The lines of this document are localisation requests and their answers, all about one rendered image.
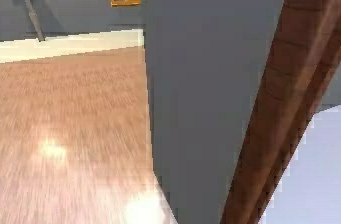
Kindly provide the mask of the brown wooden room door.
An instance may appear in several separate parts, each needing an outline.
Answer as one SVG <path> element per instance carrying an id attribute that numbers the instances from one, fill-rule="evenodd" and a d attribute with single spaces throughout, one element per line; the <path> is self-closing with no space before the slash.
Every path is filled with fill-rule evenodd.
<path id="1" fill-rule="evenodd" d="M 341 62 L 341 0 L 284 0 L 220 224 L 258 224 Z"/>

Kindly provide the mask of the grey slanted pole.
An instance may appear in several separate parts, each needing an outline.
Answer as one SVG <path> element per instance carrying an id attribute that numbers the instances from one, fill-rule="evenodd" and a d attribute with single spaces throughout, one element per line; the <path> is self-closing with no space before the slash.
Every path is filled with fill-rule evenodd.
<path id="1" fill-rule="evenodd" d="M 24 0 L 25 1 L 25 5 L 26 5 L 26 8 L 27 8 L 27 11 L 28 11 L 28 15 L 29 15 L 29 18 L 32 22 L 32 25 L 34 27 L 34 30 L 37 34 L 37 38 L 38 38 L 38 41 L 39 42 L 42 42 L 45 40 L 44 38 L 44 35 L 42 33 L 42 30 L 41 30 L 41 26 L 40 26 L 40 23 L 39 23 L 39 19 L 38 19 L 38 16 L 37 16 L 37 13 L 33 7 L 33 4 L 31 2 L 31 0 Z"/>

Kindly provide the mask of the orange framed wall picture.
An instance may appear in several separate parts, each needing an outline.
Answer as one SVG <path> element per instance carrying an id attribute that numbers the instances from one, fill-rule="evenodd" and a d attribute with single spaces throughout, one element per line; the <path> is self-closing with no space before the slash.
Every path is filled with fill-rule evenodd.
<path id="1" fill-rule="evenodd" d="M 138 6 L 142 0 L 110 0 L 112 7 Z"/>

